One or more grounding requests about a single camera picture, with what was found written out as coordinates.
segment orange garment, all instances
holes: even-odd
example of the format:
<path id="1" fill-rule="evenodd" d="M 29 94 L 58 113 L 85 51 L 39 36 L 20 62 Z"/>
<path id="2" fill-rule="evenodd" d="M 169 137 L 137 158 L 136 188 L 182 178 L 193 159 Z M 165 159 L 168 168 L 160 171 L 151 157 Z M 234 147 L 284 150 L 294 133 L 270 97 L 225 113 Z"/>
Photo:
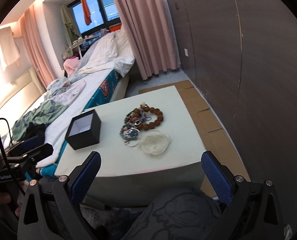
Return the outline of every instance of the orange garment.
<path id="1" fill-rule="evenodd" d="M 84 12 L 85 23 L 88 26 L 92 22 L 90 19 L 90 9 L 88 8 L 86 0 L 81 0 L 81 3 L 82 3 L 82 7 L 83 7 L 83 12 Z"/>

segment screw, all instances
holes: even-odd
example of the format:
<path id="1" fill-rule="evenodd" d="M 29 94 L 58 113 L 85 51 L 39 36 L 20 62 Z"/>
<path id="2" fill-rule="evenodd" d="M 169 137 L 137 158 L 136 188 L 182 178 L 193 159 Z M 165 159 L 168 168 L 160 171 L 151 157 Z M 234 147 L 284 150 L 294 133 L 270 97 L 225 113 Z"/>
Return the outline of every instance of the screw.
<path id="1" fill-rule="evenodd" d="M 65 175 L 62 175 L 61 177 L 58 178 L 60 182 L 64 182 L 67 179 Z"/>
<path id="2" fill-rule="evenodd" d="M 237 176 L 235 177 L 235 179 L 236 179 L 236 181 L 238 181 L 238 182 L 243 182 L 243 181 L 244 181 L 244 178 L 243 178 L 241 175 L 237 175 Z"/>
<path id="3" fill-rule="evenodd" d="M 268 185 L 268 186 L 272 186 L 272 185 L 273 185 L 273 182 L 272 182 L 271 180 L 269 180 L 269 179 L 268 179 L 265 183 L 266 183 L 266 185 Z"/>
<path id="4" fill-rule="evenodd" d="M 36 184 L 36 180 L 35 179 L 33 179 L 33 180 L 31 180 L 30 182 L 29 182 L 29 185 L 31 185 L 31 186 L 34 186 L 35 184 Z"/>

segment pile of jewelry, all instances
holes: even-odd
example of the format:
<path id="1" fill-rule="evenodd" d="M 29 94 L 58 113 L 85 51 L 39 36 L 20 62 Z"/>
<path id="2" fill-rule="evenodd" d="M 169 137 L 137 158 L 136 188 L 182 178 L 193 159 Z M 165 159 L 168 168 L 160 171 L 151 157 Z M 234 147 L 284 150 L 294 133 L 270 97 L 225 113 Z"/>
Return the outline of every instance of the pile of jewelry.
<path id="1" fill-rule="evenodd" d="M 154 122 L 146 123 L 152 120 L 146 113 L 150 112 L 156 114 L 157 119 Z M 139 108 L 135 108 L 133 111 L 127 114 L 124 119 L 124 125 L 121 128 L 120 135 L 124 139 L 124 143 L 128 146 L 130 141 L 138 140 L 140 130 L 151 130 L 159 126 L 164 120 L 163 113 L 158 108 L 149 107 L 143 103 Z"/>

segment pink curtain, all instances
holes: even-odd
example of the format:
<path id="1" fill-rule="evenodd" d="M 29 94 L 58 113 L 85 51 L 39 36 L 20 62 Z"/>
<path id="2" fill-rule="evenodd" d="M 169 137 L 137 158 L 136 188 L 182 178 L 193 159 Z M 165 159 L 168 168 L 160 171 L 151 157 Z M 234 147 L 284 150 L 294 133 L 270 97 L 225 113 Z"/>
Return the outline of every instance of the pink curtain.
<path id="1" fill-rule="evenodd" d="M 31 5 L 20 19 L 21 32 L 25 48 L 31 59 L 36 74 L 42 85 L 47 88 L 48 84 L 55 80 L 49 60 L 46 56 L 40 34 L 37 29 L 34 6 Z"/>
<path id="2" fill-rule="evenodd" d="M 114 0 L 142 79 L 178 67 L 164 0 Z"/>

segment window pane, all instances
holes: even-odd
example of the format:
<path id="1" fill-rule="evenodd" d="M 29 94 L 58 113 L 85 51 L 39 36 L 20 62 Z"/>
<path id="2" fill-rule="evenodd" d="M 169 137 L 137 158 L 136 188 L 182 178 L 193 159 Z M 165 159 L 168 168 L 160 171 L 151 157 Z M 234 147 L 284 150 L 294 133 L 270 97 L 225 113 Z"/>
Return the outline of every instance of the window pane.
<path id="1" fill-rule="evenodd" d="M 85 23 L 82 4 L 79 3 L 78 5 L 75 5 L 72 8 L 75 19 L 76 19 L 77 26 L 80 29 L 81 33 L 84 33 L 85 31 L 88 31 L 88 30 L 95 28 L 96 26 L 104 23 L 101 12 L 99 11 L 99 6 L 98 6 L 97 0 L 86 0 L 86 2 L 90 9 L 90 18 L 92 21 L 91 24 L 88 26 Z"/>
<path id="2" fill-rule="evenodd" d="M 102 1 L 106 18 L 108 21 L 113 20 L 115 18 L 119 18 L 119 15 L 113 0 L 101 0 L 101 1 Z"/>

